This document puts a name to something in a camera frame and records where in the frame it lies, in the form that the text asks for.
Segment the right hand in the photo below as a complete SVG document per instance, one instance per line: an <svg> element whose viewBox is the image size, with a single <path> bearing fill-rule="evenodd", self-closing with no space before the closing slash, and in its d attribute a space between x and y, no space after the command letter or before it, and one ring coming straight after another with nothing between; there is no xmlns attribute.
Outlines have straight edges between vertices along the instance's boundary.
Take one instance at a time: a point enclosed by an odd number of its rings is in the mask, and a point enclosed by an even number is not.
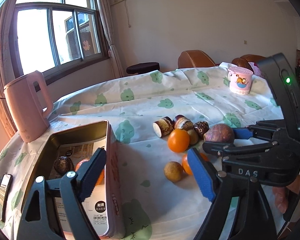
<svg viewBox="0 0 300 240"><path fill-rule="evenodd" d="M298 193L300 190L300 175L296 180L287 187L273 187L273 194L275 196L275 206L281 213L285 213L288 207L288 190Z"/></svg>

